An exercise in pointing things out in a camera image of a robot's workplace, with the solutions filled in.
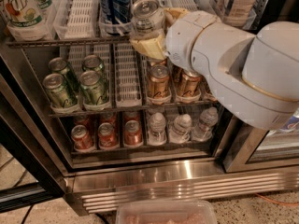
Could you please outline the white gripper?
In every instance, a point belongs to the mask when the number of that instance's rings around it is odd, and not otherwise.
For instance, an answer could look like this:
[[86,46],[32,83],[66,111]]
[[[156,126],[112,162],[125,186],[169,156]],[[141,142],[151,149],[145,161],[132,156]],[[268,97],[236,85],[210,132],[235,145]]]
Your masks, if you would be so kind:
[[164,14],[165,24],[170,27],[166,37],[164,34],[151,38],[131,35],[129,41],[144,56],[164,60],[167,55],[172,64],[192,71],[191,55],[196,40],[208,26],[221,23],[221,19],[202,10],[190,13],[182,7],[166,7]]

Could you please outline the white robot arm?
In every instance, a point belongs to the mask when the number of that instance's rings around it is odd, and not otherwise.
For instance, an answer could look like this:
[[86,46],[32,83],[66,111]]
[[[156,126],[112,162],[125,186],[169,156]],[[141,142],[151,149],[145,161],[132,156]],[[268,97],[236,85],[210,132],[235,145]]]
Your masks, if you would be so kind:
[[299,24],[275,21],[256,35],[203,10],[167,8],[168,30],[133,35],[134,49],[202,75],[212,95],[250,126],[282,127],[299,107]]

